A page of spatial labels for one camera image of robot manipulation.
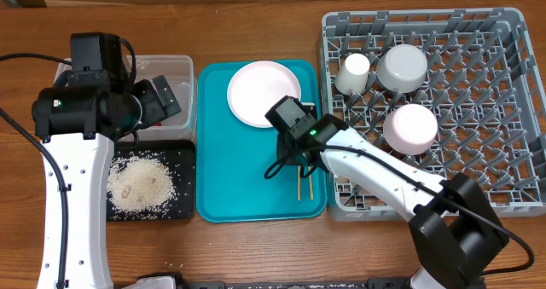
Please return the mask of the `pink bowl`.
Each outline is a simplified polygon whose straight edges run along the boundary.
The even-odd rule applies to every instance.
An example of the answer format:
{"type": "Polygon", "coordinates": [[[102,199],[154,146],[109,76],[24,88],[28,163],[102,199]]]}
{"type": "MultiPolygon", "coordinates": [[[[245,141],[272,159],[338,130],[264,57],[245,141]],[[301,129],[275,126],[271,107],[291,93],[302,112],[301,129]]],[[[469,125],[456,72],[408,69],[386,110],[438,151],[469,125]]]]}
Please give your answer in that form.
{"type": "Polygon", "coordinates": [[[417,104],[401,106],[389,113],[383,124],[387,144],[399,153],[425,153],[438,133],[438,122],[426,107],[417,104]]]}

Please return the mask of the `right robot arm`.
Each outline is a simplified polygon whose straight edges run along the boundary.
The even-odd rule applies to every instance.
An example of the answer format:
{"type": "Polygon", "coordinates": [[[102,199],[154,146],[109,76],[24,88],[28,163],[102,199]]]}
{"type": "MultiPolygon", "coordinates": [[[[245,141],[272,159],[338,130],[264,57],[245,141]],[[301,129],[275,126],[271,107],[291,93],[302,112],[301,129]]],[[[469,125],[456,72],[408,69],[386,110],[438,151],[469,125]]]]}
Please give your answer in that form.
{"type": "Polygon", "coordinates": [[[320,168],[356,183],[409,225],[421,263],[408,288],[471,288],[508,244],[508,235],[479,184],[419,170],[366,141],[331,114],[317,119],[295,97],[265,114],[277,130],[272,178],[286,163],[320,168]]]}

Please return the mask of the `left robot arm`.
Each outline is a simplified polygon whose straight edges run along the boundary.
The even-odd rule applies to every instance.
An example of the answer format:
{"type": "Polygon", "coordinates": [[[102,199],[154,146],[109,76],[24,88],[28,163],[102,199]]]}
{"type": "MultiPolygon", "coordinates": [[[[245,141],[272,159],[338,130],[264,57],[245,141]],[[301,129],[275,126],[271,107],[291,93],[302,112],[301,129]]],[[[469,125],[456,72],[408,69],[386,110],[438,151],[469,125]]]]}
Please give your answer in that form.
{"type": "Polygon", "coordinates": [[[130,43],[102,32],[71,36],[69,70],[32,105],[44,158],[46,206],[40,288],[111,288],[107,176],[114,143],[181,111],[164,76],[136,80],[130,43]]]}

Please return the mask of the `white rice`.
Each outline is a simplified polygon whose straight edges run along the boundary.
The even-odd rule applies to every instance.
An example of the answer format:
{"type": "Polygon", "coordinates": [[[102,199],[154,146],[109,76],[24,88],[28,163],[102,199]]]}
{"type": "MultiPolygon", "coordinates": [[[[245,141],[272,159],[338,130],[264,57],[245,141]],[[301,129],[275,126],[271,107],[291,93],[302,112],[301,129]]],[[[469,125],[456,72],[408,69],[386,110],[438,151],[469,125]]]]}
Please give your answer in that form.
{"type": "Polygon", "coordinates": [[[115,221],[155,220],[167,217],[172,201],[178,199],[173,172],[159,153],[145,151],[128,157],[116,157],[107,181],[107,199],[113,207],[115,221]],[[126,199],[121,193],[126,186],[131,191],[126,199]]]}

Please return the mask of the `grey bowl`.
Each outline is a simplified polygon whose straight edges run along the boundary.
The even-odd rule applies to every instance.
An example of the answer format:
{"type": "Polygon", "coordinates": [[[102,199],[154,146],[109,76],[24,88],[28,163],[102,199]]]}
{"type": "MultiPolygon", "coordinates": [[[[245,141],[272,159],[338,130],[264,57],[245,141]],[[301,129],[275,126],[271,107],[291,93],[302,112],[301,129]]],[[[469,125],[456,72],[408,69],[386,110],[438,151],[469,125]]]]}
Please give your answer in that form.
{"type": "Polygon", "coordinates": [[[427,75],[427,58],[416,46],[400,44],[389,49],[379,60],[376,74],[387,90],[400,93],[416,91],[427,75]]]}

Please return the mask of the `pale green cup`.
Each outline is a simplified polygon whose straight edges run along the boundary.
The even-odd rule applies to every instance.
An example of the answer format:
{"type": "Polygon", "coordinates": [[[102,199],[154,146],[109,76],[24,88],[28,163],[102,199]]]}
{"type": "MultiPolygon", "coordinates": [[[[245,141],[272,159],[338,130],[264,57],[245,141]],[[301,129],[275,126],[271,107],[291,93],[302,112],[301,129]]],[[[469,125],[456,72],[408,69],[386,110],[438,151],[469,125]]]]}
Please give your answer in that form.
{"type": "Polygon", "coordinates": [[[369,59],[363,54],[350,54],[335,76],[334,85],[343,95],[362,93],[368,81],[369,59]]]}

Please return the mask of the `wooden chopstick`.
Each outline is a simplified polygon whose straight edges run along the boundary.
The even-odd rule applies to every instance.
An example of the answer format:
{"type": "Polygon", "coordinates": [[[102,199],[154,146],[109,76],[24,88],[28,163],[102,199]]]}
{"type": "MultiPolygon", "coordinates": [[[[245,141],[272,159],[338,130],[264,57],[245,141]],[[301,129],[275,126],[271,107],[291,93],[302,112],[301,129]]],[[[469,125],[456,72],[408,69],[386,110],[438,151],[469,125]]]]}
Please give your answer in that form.
{"type": "Polygon", "coordinates": [[[297,200],[301,201],[301,166],[298,165],[297,170],[297,200]]]}
{"type": "Polygon", "coordinates": [[[314,168],[311,166],[307,167],[307,173],[306,178],[308,180],[308,187],[309,187],[309,194],[310,194],[310,200],[314,200],[314,188],[313,188],[313,181],[312,181],[312,173],[314,171],[314,168]]]}

